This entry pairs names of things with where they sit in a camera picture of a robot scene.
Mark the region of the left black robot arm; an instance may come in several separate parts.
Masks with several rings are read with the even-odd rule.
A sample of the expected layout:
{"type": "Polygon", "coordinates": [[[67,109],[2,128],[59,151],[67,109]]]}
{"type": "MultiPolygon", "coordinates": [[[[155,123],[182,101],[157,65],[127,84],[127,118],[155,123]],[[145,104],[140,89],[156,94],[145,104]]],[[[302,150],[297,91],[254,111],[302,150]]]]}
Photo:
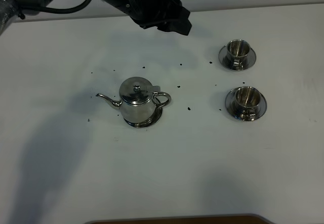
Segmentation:
{"type": "MultiPolygon", "coordinates": [[[[89,5],[92,0],[85,0],[80,5],[55,9],[48,5],[53,0],[1,0],[2,4],[13,8],[13,15],[25,19],[26,15],[40,12],[50,14],[73,14],[89,5]]],[[[156,27],[163,32],[176,32],[188,35],[192,25],[190,12],[180,0],[103,0],[124,14],[128,15],[141,28],[156,27]]]]}

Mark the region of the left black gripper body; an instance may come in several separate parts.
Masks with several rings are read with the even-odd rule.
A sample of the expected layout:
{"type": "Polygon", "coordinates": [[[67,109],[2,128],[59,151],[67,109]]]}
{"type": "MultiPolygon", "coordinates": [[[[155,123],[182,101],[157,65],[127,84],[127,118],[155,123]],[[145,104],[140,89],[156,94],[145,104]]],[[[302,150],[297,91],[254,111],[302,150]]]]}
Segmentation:
{"type": "Polygon", "coordinates": [[[142,28],[180,21],[182,7],[174,0],[103,0],[142,28]]]}

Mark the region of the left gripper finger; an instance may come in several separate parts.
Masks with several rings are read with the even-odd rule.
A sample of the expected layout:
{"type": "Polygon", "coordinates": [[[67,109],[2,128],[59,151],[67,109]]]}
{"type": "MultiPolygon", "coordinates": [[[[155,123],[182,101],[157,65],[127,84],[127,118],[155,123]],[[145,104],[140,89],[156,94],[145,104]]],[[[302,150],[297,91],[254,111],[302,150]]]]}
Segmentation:
{"type": "Polygon", "coordinates": [[[187,36],[192,28],[189,15],[190,12],[182,6],[180,0],[169,0],[159,18],[157,29],[163,32],[176,32],[187,36]]]}

